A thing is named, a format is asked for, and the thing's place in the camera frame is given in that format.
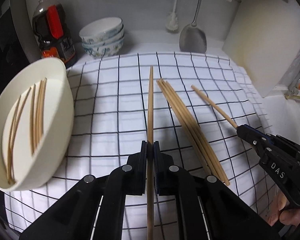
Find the metal spatula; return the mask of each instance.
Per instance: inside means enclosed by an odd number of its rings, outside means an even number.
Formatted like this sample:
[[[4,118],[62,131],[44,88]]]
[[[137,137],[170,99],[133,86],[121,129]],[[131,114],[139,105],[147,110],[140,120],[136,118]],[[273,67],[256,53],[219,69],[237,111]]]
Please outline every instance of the metal spatula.
[[[197,26],[197,17],[200,10],[202,0],[198,0],[195,10],[193,22],[186,25],[179,39],[179,47],[181,51],[205,53],[207,51],[207,39],[203,30]]]

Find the white bowl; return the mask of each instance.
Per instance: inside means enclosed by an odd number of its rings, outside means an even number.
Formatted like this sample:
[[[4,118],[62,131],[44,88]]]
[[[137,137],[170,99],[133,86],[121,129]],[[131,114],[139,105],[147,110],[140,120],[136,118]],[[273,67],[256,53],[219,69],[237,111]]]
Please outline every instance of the white bowl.
[[[15,184],[6,175],[7,141],[12,115],[18,97],[21,102],[30,86],[47,78],[43,135],[34,154],[30,150],[30,103],[32,89],[24,106],[13,149]],[[29,190],[40,187],[55,173],[66,152],[74,118],[74,104],[66,77],[66,68],[57,58],[38,60],[24,68],[0,95],[0,190]]]
[[[119,52],[119,50],[123,46],[123,40],[124,40],[124,36],[120,40],[104,46],[82,43],[82,47],[88,55],[93,56],[95,58],[109,57],[109,56],[116,55]]]
[[[122,29],[115,36],[107,40],[104,40],[102,42],[92,43],[92,44],[85,44],[85,43],[82,44],[84,44],[85,48],[101,47],[120,40],[123,37],[123,35],[124,35],[124,26],[122,25]]]
[[[103,42],[122,29],[122,19],[119,17],[109,17],[96,20],[83,27],[79,36],[82,43],[92,44]]]

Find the white brush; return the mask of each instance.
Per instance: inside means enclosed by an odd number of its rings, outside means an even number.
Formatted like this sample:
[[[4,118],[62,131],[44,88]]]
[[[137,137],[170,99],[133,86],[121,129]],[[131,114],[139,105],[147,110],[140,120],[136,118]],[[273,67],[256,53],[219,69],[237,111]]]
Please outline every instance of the white brush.
[[[167,23],[166,23],[167,30],[171,32],[174,32],[179,28],[178,17],[176,15],[176,7],[177,7],[177,0],[174,0],[172,13],[169,14],[169,16],[167,17]]]

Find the finger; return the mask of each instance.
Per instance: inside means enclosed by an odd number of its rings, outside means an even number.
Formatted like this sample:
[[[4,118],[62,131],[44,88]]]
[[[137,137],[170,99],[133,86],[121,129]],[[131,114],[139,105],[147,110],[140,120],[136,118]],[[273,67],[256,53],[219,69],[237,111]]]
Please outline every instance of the finger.
[[[277,198],[277,203],[278,203],[278,210],[282,210],[286,204],[287,204],[287,198],[286,196],[282,193],[282,191],[280,191],[278,193],[278,198]]]
[[[268,224],[272,227],[279,219],[279,215],[277,213],[273,213],[270,215],[268,219]]]
[[[280,222],[284,225],[298,226],[300,224],[300,209],[285,210],[280,215]]]
[[[285,204],[286,204],[286,197],[281,191],[279,191],[277,195],[274,197],[274,200],[272,201],[270,207],[270,215],[267,220],[267,223],[270,226],[273,226],[274,223],[277,222],[280,216],[280,208],[282,209],[285,206]]]

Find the wooden chopstick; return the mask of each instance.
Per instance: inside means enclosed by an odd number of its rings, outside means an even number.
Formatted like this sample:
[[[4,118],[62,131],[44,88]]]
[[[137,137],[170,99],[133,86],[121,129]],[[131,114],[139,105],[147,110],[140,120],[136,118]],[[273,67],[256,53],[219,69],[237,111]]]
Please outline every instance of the wooden chopstick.
[[[153,66],[150,66],[147,123],[147,240],[154,231],[154,171],[153,171]]]
[[[202,100],[208,102],[214,109],[216,109],[228,122],[233,126],[233,128],[237,129],[238,125],[219,107],[217,106],[210,98],[208,98],[202,91],[196,88],[194,85],[191,88],[197,93]]]
[[[39,90],[36,101],[36,110],[34,117],[34,150],[37,148],[39,143],[39,132],[38,132],[38,120],[39,120],[39,107],[40,107],[40,96],[41,96],[42,80],[40,80]]]
[[[168,101],[169,105],[172,107],[173,112],[175,113],[175,115],[177,116],[183,130],[185,131],[185,134],[187,135],[189,141],[191,142],[194,151],[203,167],[203,170],[205,171],[205,173],[207,175],[211,174],[211,170],[209,168],[209,166],[207,165],[207,162],[205,160],[205,158],[202,156],[202,153],[198,147],[198,145],[196,144],[194,138],[191,135],[191,132],[189,131],[188,126],[186,125],[186,121],[182,118],[180,111],[178,111],[178,108],[176,106],[176,103],[171,99],[170,95],[168,94],[167,90],[164,87],[164,84],[162,82],[162,80],[157,80],[157,84],[159,86],[159,88],[161,89],[164,97],[166,98],[166,100]]]
[[[20,111],[19,111],[19,113],[18,113],[18,115],[16,117],[15,122],[13,121],[14,122],[14,126],[13,126],[13,129],[12,129],[11,150],[10,150],[10,152],[8,152],[8,153],[10,153],[10,155],[9,155],[9,160],[10,161],[8,161],[8,182],[9,183],[14,183],[15,182],[14,178],[11,177],[13,148],[14,148],[14,142],[15,142],[15,139],[16,139],[16,134],[17,134],[17,129],[18,129],[20,117],[21,117],[23,108],[24,108],[24,106],[26,104],[26,101],[27,101],[28,95],[30,93],[30,90],[31,90],[31,87],[29,87],[29,89],[27,91],[27,94],[25,96],[25,99],[23,100],[23,102],[21,104]]]
[[[7,150],[7,179],[8,179],[8,183],[11,184],[11,137],[12,137],[12,130],[13,130],[13,126],[16,122],[16,117],[17,117],[17,113],[18,113],[18,108],[19,108],[19,103],[20,103],[20,99],[21,99],[21,95],[18,98],[17,104],[16,104],[16,108],[14,109],[14,113],[13,113],[13,117],[12,117],[12,121],[11,121],[11,125],[10,125],[10,132],[9,132],[9,140],[8,140],[8,150]]]
[[[32,97],[31,97],[31,105],[30,105],[30,150],[31,155],[34,152],[34,127],[33,127],[33,115],[34,115],[34,98],[35,98],[35,84],[33,85]]]
[[[216,154],[214,153],[212,147],[210,146],[209,142],[207,141],[204,134],[202,133],[200,126],[197,124],[196,120],[190,114],[190,112],[188,111],[186,105],[182,102],[182,100],[177,95],[177,93],[174,91],[174,89],[169,84],[169,82],[165,82],[165,81],[162,81],[162,82],[166,84],[167,88],[170,90],[171,94],[174,96],[174,99],[178,101],[181,110],[183,111],[185,117],[187,118],[187,122],[190,124],[190,126],[194,130],[194,133],[196,134],[196,136],[194,136],[194,139],[195,139],[196,143],[198,144],[201,151],[202,151],[202,147],[203,147],[203,150],[207,153],[208,158],[211,160],[213,168],[215,169],[215,171],[217,173],[217,177],[221,181],[223,181],[227,186],[229,186],[230,185],[229,179],[228,179],[225,171],[223,170],[223,168],[222,168]]]
[[[45,99],[45,92],[47,86],[47,78],[40,80],[39,90],[36,100],[35,106],[35,116],[31,117],[31,112],[34,112],[34,105],[31,104],[30,109],[30,118],[33,119],[33,122],[30,122],[30,136],[32,133],[32,141],[33,141],[33,148],[31,148],[31,154],[33,155],[34,151],[36,150],[40,139],[43,135],[43,110],[44,110],[44,99]]]
[[[39,112],[39,141],[43,134],[43,107],[44,107],[44,97],[47,85],[47,78],[43,80],[43,87],[41,91],[41,100],[40,100],[40,112]]]

